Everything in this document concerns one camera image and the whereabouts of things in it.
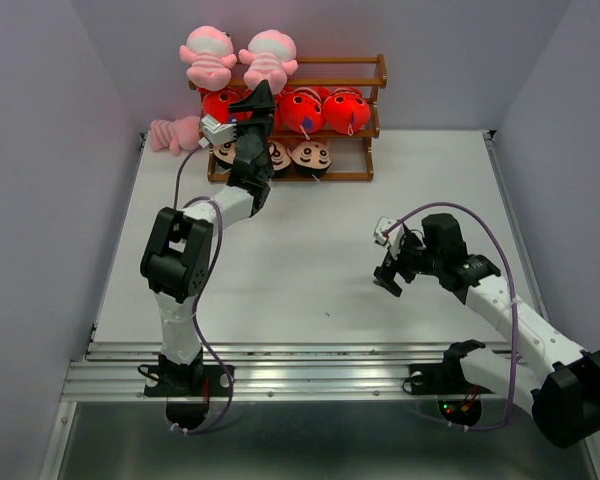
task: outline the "wooden rack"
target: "wooden rack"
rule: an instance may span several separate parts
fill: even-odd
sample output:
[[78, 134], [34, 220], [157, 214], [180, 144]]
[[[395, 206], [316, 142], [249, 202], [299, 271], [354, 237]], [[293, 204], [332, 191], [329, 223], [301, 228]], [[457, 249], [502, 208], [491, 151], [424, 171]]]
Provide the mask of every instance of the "wooden rack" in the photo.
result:
[[[353, 135], [343, 135], [331, 129], [320, 130], [315, 133], [316, 138], [338, 138], [348, 141], [357, 141], [361, 145], [365, 159], [365, 168], [357, 172], [327, 172], [320, 181], [333, 182], [360, 182], [373, 179], [373, 157], [371, 153], [371, 140], [380, 135], [380, 122], [378, 119], [378, 91], [387, 86], [387, 67], [384, 55], [377, 57], [306, 57], [298, 58], [298, 71], [289, 78], [287, 85], [290, 87], [357, 87], [365, 89], [366, 100], [371, 107], [369, 123]], [[242, 75], [246, 66], [238, 64], [234, 69], [234, 77], [229, 81], [231, 87], [244, 87]], [[195, 90], [196, 86], [189, 82], [189, 88]], [[279, 129], [273, 132], [271, 138], [304, 139], [300, 133], [289, 129]], [[210, 182], [226, 182], [228, 173], [218, 172], [216, 158], [213, 152], [209, 153], [209, 167], [207, 177]], [[289, 172], [284, 178], [275, 179], [284, 181], [314, 181], [313, 178], [302, 177], [295, 172]]]

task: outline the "white and pink plush toy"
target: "white and pink plush toy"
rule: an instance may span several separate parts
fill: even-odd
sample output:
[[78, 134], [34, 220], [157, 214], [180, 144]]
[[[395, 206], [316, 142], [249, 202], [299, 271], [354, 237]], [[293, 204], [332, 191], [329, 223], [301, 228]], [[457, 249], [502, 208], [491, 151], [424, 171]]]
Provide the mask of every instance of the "white and pink plush toy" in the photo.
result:
[[229, 36], [209, 26], [189, 34], [187, 44], [180, 47], [180, 60], [191, 64], [187, 69], [189, 80], [212, 92], [227, 86], [231, 80], [229, 69], [237, 61]]
[[200, 140], [200, 117], [190, 116], [172, 122], [170, 120], [154, 120], [151, 122], [151, 148], [158, 152], [169, 148], [173, 155], [180, 155], [180, 150], [193, 150]]
[[295, 43], [278, 30], [260, 32], [251, 39], [247, 50], [240, 50], [239, 56], [242, 63], [251, 65], [244, 74], [247, 87], [254, 90], [262, 80], [268, 80], [274, 95], [284, 88], [287, 75], [298, 69]]

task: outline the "gray wall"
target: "gray wall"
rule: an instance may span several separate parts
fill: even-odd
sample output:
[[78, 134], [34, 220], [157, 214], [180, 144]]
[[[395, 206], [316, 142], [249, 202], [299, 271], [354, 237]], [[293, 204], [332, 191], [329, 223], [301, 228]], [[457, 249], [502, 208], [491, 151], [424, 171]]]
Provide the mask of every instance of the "gray wall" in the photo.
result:
[[0, 479], [37, 478], [137, 147], [69, 2], [0, 1]]
[[600, 348], [600, 0], [574, 2], [496, 135], [551, 321]]
[[301, 56], [385, 53], [383, 127], [495, 128], [568, 0], [72, 0], [139, 129], [198, 113], [178, 47], [210, 24], [244, 48], [266, 28]]

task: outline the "purple cable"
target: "purple cable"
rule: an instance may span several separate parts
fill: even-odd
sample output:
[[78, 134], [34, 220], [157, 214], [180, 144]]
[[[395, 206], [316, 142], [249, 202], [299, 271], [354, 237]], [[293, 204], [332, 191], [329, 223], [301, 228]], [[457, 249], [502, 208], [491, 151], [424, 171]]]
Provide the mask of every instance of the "purple cable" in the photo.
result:
[[220, 210], [220, 206], [216, 202], [211, 200], [209, 197], [193, 198], [193, 199], [189, 200], [187, 203], [185, 203], [184, 207], [182, 207], [182, 208], [187, 208], [187, 207], [191, 206], [192, 204], [194, 204], [196, 202], [200, 202], [200, 201], [207, 201], [216, 212], [216, 219], [217, 219], [216, 220], [216, 228], [218, 229], [218, 240], [216, 242], [216, 250], [213, 254], [213, 259], [211, 260], [211, 264], [209, 265], [209, 274], [205, 277], [204, 283], [202, 284], [202, 288], [200, 289], [200, 293], [194, 300], [193, 306], [191, 308], [192, 313], [193, 313], [193, 327], [195, 328], [196, 333], [198, 334], [200, 343], [202, 343], [202, 345], [204, 345], [204, 347], [211, 354], [211, 356], [214, 358], [214, 360], [216, 362], [218, 362], [218, 365], [220, 365], [222, 370], [224, 370], [224, 373], [227, 376], [227, 379], [229, 381], [229, 397], [227, 399], [227, 403], [225, 404], [224, 408], [222, 409], [222, 412], [220, 412], [218, 414], [218, 416], [208, 425], [203, 425], [202, 427], [198, 427], [194, 430], [187, 430], [186, 432], [180, 427], [175, 427], [175, 429], [177, 429], [179, 432], [184, 433], [186, 435], [197, 435], [199, 433], [206, 433], [209, 430], [211, 430], [213, 427], [215, 427], [225, 417], [225, 415], [227, 414], [227, 411], [229, 410], [229, 407], [231, 406], [231, 402], [233, 400], [233, 384], [234, 384], [233, 375], [229, 371], [229, 368], [224, 363], [224, 361], [218, 356], [218, 354], [213, 350], [213, 348], [211, 348], [211, 345], [209, 345], [209, 342], [207, 341], [207, 339], [204, 338], [204, 335], [202, 334], [202, 330], [200, 330], [200, 325], [198, 324], [198, 303], [200, 303], [200, 298], [202, 297], [202, 294], [204, 293], [204, 290], [207, 287], [207, 283], [209, 283], [211, 274], [213, 273], [213, 270], [216, 266], [216, 262], [218, 261], [218, 256], [220, 255], [220, 248], [222, 247], [222, 229], [223, 229], [222, 211]]
[[191, 150], [187, 154], [186, 157], [184, 157], [184, 160], [180, 164], [180, 168], [178, 168], [178, 174], [176, 175], [176, 188], [173, 192], [173, 208], [174, 209], [178, 208], [178, 197], [180, 196], [180, 177], [182, 177], [182, 171], [184, 170], [185, 165], [189, 162], [189, 160], [191, 159], [193, 154], [196, 153], [198, 150], [200, 150], [201, 146], [202, 145], [200, 145], [199, 143], [196, 143], [196, 146], [193, 147], [193, 150]]
[[[511, 414], [513, 411], [513, 398], [514, 398], [515, 391], [516, 391], [516, 364], [518, 363], [519, 332], [518, 332], [518, 304], [513, 301], [516, 298], [516, 288], [513, 283], [513, 272], [511, 271], [511, 266], [509, 265], [509, 260], [507, 260], [507, 256], [505, 255], [504, 250], [502, 249], [502, 247], [500, 246], [500, 243], [496, 239], [496, 237], [493, 234], [493, 232], [491, 231], [491, 229], [484, 222], [484, 220], [482, 220], [472, 210], [469, 210], [467, 207], [463, 207], [462, 205], [459, 205], [457, 203], [433, 202], [433, 203], [428, 203], [426, 205], [423, 205], [419, 208], [416, 208], [414, 211], [407, 213], [404, 217], [402, 217], [400, 220], [398, 220], [396, 223], [394, 223], [391, 227], [389, 227], [384, 233], [385, 234], [391, 233], [399, 225], [403, 224], [404, 222], [409, 220], [414, 215], [417, 215], [418, 213], [422, 212], [423, 210], [427, 210], [429, 208], [434, 208], [434, 207], [456, 208], [456, 209], [461, 210], [464, 213], [468, 214], [469, 216], [473, 217], [480, 224], [480, 226], [484, 229], [484, 231], [487, 233], [487, 235], [491, 239], [491, 242], [493, 242], [493, 245], [496, 247], [496, 250], [498, 251], [498, 255], [500, 255], [502, 264], [504, 265], [504, 270], [505, 270], [505, 274], [507, 277], [507, 285], [509, 287], [509, 296], [510, 296], [511, 302], [512, 302], [512, 305], [511, 305], [511, 319], [512, 319], [512, 321], [511, 321], [511, 364], [509, 367], [509, 391], [507, 394], [507, 405], [504, 410], [504, 417], [502, 419], [502, 423], [496, 424], [496, 425], [489, 425], [489, 426], [485, 426], [485, 427], [469, 428], [469, 430], [474, 430], [474, 431], [495, 430], [500, 427], [504, 427], [510, 423]], [[446, 421], [441, 421], [440, 419], [437, 419], [434, 417], [429, 417], [428, 415], [420, 414], [420, 412], [418, 412], [418, 414], [419, 414], [419, 416], [424, 416], [431, 420], [436, 420], [440, 423], [445, 423], [445, 424], [447, 423]]]

